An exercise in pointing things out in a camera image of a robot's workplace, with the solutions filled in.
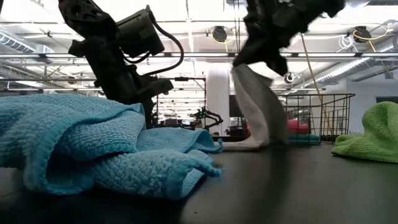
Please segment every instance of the red object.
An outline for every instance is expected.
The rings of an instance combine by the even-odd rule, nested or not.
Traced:
[[[297,119],[291,119],[287,121],[287,128],[289,134],[308,134],[308,124],[300,124]]]

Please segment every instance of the white cloth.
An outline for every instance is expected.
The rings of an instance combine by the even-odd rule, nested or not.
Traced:
[[[246,118],[251,137],[241,142],[224,142],[225,151],[251,151],[268,146],[270,140],[287,144],[287,118],[284,107],[270,89],[272,80],[246,64],[231,71],[236,99]]]

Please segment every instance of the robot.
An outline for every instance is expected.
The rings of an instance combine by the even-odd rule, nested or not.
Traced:
[[[247,0],[248,14],[244,18],[249,37],[234,59],[233,66],[265,62],[269,68],[284,76],[288,73],[286,59],[279,50],[288,47],[290,39],[298,32],[306,32],[308,24],[324,12],[335,16],[344,8],[345,0]],[[180,42],[164,31],[157,23],[149,6],[115,22],[93,0],[59,0],[59,10],[74,31],[85,39],[74,40],[70,54],[86,57],[107,99],[127,105],[142,103],[147,124],[151,121],[152,97],[173,88],[170,80],[152,75],[166,72],[183,62]],[[164,51],[155,28],[172,39],[181,51],[180,60],[169,68],[144,75],[136,72],[136,63],[149,55]],[[144,54],[135,61],[127,59]]]

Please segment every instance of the black table surface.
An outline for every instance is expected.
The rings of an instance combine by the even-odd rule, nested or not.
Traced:
[[[335,157],[330,149],[216,155],[222,178],[202,179],[179,202],[98,189],[35,194],[18,170],[0,169],[0,223],[396,223],[398,165]]]

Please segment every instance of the ceiling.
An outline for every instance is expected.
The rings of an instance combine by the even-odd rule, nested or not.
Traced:
[[[235,9],[224,3],[224,0],[95,0],[102,10],[111,14],[115,21],[120,21],[125,17],[134,14],[136,11],[150,5],[159,25],[170,32],[181,42],[186,52],[236,52],[240,39],[243,45],[246,39],[246,31],[243,17],[246,15],[244,7],[237,6]],[[353,31],[356,26],[367,26],[373,37],[386,33],[386,26],[383,25],[389,20],[398,20],[398,6],[366,6],[356,9],[346,8],[335,18],[319,18],[309,25],[308,32],[305,34],[305,42],[309,52],[346,52],[352,50],[341,48],[342,37],[348,32]],[[71,28],[64,24],[58,10],[58,1],[54,0],[5,0],[1,14],[2,29],[13,33],[18,38],[35,44],[43,44],[56,53],[67,53],[73,39],[82,40]],[[227,45],[216,43],[211,36],[206,33],[211,32],[214,26],[225,26],[231,42]],[[385,37],[375,40],[374,43],[384,41],[395,35],[398,24],[394,23],[389,27],[389,32]],[[53,37],[44,35],[50,31]],[[165,46],[165,52],[178,52],[177,46],[168,38],[160,35]],[[369,49],[368,44],[357,44],[354,46],[358,51]],[[291,40],[291,46],[283,49],[284,52],[303,52],[303,44],[299,36]],[[2,53],[16,53],[13,50],[0,46]],[[29,64],[26,60],[9,60],[13,63]],[[159,68],[168,67],[175,63],[175,58],[150,58],[138,65],[139,73],[146,73]],[[187,60],[176,69],[160,74],[162,77],[205,77],[208,70],[208,63],[211,60]],[[334,62],[312,62],[311,65],[315,73],[324,70],[335,64]],[[307,62],[289,62],[289,70],[293,74],[299,74],[308,70]],[[268,69],[263,63],[251,65],[258,73],[273,78],[274,86],[288,86],[283,78],[272,70]],[[44,68],[31,65],[27,69],[37,73],[43,73]],[[59,77],[82,77],[94,78],[91,68],[87,65],[48,67],[49,72],[56,70],[53,78]],[[79,83],[81,86],[91,86],[92,82]],[[194,110],[202,105],[203,92],[200,84],[194,81],[186,83],[175,83],[176,86],[193,88],[195,90],[185,91],[183,96],[191,98],[191,103],[181,103],[181,108]],[[172,92],[167,98],[181,97],[181,93]]]

